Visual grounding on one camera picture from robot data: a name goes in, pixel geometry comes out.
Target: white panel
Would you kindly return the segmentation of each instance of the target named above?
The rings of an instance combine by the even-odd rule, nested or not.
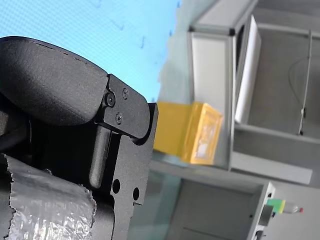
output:
[[[249,173],[300,184],[309,184],[312,176],[312,169],[246,155],[239,152],[233,152],[231,167]]]
[[[208,103],[223,115],[214,164],[226,168],[230,154],[232,101],[232,38],[192,34],[194,100]]]
[[[252,0],[220,0],[196,24],[233,28]]]
[[[258,32],[258,27],[255,18],[252,16],[244,59],[241,86],[234,117],[235,121],[238,123],[248,123],[257,76],[260,49],[261,37]]]
[[[194,100],[225,115],[227,42],[225,38],[193,35]]]

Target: silver duct tape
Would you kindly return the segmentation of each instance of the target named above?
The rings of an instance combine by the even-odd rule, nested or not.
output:
[[[6,240],[88,240],[96,202],[83,186],[6,156],[15,210]]]

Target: black metal bracket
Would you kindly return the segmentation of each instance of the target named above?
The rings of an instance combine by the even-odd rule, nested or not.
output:
[[[112,239],[117,240],[127,237],[134,205],[144,203],[158,108],[115,76],[108,78],[92,121],[76,126],[33,124],[32,155],[35,167],[84,185],[96,201],[111,206]]]

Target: blue surface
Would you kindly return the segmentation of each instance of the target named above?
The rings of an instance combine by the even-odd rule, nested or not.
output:
[[[180,0],[0,0],[0,37],[74,52],[157,100]]]

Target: yellow box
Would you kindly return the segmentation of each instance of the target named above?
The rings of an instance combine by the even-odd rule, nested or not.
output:
[[[191,164],[213,165],[223,116],[207,103],[157,102],[153,148]]]

